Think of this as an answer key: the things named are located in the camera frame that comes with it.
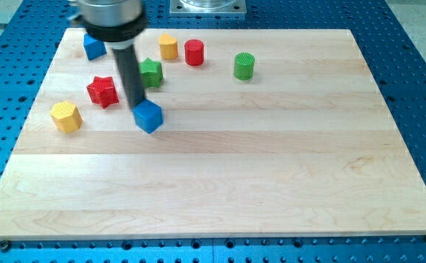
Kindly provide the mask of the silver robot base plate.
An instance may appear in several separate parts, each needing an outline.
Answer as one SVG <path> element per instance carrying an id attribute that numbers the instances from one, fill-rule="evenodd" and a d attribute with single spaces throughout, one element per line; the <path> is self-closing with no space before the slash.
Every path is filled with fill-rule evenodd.
<path id="1" fill-rule="evenodd" d="M 171 0 L 170 13 L 193 14 L 245 14 L 246 0 Z"/>

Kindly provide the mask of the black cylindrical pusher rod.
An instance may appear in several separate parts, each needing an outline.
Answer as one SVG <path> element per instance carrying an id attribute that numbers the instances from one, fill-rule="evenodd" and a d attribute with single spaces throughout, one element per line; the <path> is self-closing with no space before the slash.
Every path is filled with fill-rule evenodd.
<path id="1" fill-rule="evenodd" d="M 113 48 L 113 55 L 129 107 L 135 108 L 146 96 L 134 45 L 123 49 Z"/>

